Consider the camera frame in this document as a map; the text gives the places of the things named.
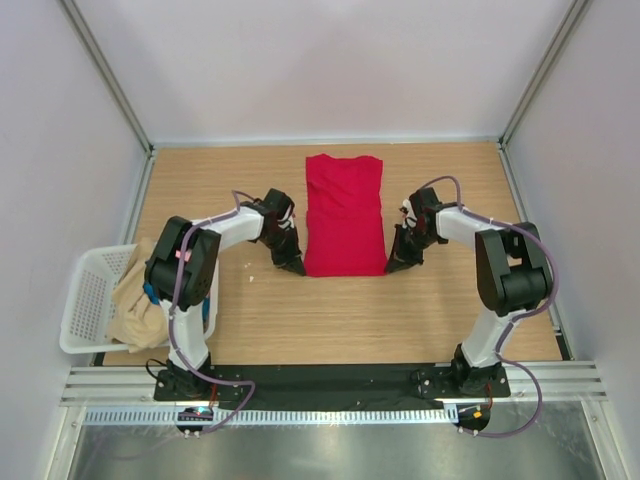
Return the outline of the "red polo shirt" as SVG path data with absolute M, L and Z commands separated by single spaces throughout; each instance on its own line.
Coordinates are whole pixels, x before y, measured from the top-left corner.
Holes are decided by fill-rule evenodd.
M 306 158 L 311 277 L 382 276 L 387 262 L 380 198 L 383 162 L 373 156 Z

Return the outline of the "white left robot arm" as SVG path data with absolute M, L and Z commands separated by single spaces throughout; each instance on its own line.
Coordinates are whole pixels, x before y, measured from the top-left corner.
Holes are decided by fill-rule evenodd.
M 253 386 L 251 381 L 213 377 L 203 323 L 213 303 L 211 287 L 222 251 L 244 242 L 261 243 L 276 268 L 306 274 L 291 197 L 277 189 L 262 199 L 241 200 L 239 191 L 232 195 L 235 207 L 226 213 L 167 220 L 146 261 L 144 286 L 165 314 L 169 338 L 168 360 L 156 377 L 156 400 L 202 400 L 216 385 L 238 393 Z

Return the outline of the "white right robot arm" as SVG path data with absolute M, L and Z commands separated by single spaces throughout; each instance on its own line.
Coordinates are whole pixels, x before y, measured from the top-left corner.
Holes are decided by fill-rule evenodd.
M 483 395 L 499 380 L 503 347 L 516 325 L 535 314 L 554 291 L 550 261 L 537 227 L 499 222 L 460 204 L 443 203 L 432 187 L 412 193 L 400 211 L 403 220 L 395 226 L 387 274 L 421 265 L 424 251 L 433 244 L 455 241 L 475 254 L 482 309 L 441 378 L 447 393 Z

